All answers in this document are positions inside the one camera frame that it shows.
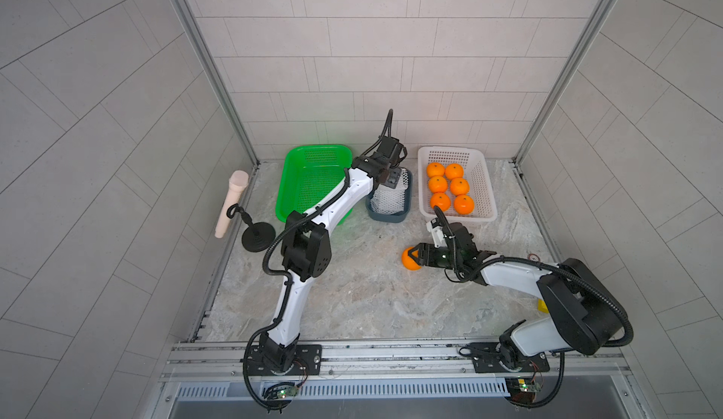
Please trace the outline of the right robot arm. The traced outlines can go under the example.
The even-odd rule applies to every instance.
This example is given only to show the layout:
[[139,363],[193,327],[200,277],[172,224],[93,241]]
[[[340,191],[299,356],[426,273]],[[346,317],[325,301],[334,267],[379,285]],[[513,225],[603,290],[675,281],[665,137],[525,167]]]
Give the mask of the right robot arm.
[[602,347],[633,341],[627,311],[582,261],[569,258],[550,265],[482,251],[464,225],[449,222],[440,207],[434,211],[436,217],[427,225],[432,242],[405,249],[405,268],[440,268],[451,283],[506,287],[547,308],[546,317],[513,324],[496,344],[472,343],[458,350],[478,372],[517,374],[517,379],[506,379],[511,405],[532,410],[551,403],[561,389],[568,352],[591,356]]

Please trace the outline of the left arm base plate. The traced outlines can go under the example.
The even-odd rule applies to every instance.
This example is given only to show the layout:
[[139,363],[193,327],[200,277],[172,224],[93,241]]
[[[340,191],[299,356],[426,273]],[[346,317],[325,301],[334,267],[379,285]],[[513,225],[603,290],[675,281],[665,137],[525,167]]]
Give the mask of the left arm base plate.
[[252,346],[244,358],[250,376],[301,376],[320,373],[322,345]]

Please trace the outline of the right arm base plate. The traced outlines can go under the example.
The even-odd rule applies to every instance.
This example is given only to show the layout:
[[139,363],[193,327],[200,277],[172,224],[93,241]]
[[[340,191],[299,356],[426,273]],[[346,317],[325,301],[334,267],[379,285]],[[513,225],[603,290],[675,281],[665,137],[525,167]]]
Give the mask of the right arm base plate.
[[535,356],[501,352],[495,342],[474,342],[458,349],[462,358],[473,362],[474,371],[481,373],[533,373],[550,371],[550,364],[543,353]]

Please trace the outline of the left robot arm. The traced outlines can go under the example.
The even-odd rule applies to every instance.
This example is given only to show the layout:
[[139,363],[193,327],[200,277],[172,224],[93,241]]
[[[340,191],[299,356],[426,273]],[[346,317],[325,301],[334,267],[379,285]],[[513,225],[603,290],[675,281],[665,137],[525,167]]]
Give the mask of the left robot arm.
[[262,268],[269,276],[284,277],[282,293],[271,323],[252,334],[259,342],[263,365],[275,373],[290,370],[300,336],[300,323],[311,287],[331,262],[331,234],[361,200],[378,187],[395,187],[399,165],[408,152],[392,136],[394,112],[389,110],[382,131],[371,147],[354,158],[342,181],[318,204],[303,213],[292,212],[284,231],[265,253]]

